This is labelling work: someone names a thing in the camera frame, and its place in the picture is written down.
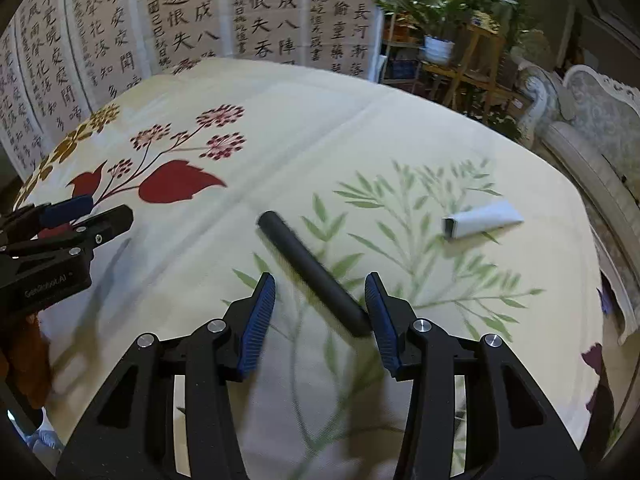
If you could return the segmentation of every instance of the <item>chair armrest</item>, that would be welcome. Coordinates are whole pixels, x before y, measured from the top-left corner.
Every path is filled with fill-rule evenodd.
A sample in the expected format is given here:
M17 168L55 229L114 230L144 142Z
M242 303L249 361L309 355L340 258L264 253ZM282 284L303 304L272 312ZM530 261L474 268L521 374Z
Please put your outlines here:
M559 120L558 93L548 73L537 65L525 63L518 74L517 86L534 103L518 122L522 144L531 149L536 135L541 134L554 121Z

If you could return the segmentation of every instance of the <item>red leaf print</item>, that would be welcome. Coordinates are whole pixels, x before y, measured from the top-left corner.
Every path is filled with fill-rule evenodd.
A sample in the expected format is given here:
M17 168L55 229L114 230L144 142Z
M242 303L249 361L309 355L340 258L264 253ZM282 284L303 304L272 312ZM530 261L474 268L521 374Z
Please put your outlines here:
M43 238L49 238L51 236L56 236L62 234L65 231L69 231L71 229L71 224L67 222L66 224L59 225L58 227L54 227L53 229L43 229L38 233L38 239L42 240Z
M200 168L189 166L186 160L170 160L142 181L138 195L145 202L169 204L190 200L197 192L209 186L226 187L226 184Z
M89 173L85 171L84 173L79 174L75 177L71 182L67 184L67 186L74 185L74 192L72 196L80 196L80 195L94 195L95 190L100 186L100 180L102 179L102 167L107 163L105 160L98 168L93 172Z

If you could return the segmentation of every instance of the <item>black clamp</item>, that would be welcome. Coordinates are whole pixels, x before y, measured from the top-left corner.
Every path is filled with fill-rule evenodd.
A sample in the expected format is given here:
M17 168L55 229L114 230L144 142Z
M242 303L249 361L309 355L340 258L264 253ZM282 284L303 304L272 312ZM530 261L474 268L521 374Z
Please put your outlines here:
M222 319L166 341L140 335L85 410L56 470L58 480L186 479L175 470L174 378L184 375L191 478L246 480L226 381L257 366L275 302L264 273Z
M558 414L500 336L448 335L389 296L376 272L365 298L384 367L414 381L394 480L449 479L456 375L465 377L467 416L465 471L456 479L586 478Z
M31 239L89 214L90 196L55 205L25 206L0 219L0 328L91 285L94 249L126 232L133 212L121 205L75 224L72 230Z

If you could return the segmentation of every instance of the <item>brown cloth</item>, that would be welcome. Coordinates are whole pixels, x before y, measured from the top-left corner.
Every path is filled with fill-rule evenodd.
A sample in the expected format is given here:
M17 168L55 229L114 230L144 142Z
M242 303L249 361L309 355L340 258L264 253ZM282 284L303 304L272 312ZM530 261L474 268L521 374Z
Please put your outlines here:
M37 316L18 323L0 338L0 378L11 373L32 408L41 408L51 390L49 342L40 333Z

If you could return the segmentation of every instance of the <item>floral bedspread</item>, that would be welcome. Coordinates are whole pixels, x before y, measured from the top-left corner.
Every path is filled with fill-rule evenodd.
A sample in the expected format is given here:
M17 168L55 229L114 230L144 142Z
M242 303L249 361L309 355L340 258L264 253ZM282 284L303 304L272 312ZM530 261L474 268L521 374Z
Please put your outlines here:
M225 59L174 72L71 132L18 199L92 194L94 212L134 210L130 232L97 249L91 289L40 314L63 440L140 333L191 333L268 270L278 301L260 365L229 386L250 478L392 475L411 384L392 380L374 339L351 338L260 234L272 209L357 300L375 270L449 333L501 334L579 445L598 381L581 354L601 341L602 314L588 220L564 176L478 123L355 78ZM497 198L524 224L443 240L444 214ZM183 394L177 384L177 406ZM179 410L174 420L185 470Z

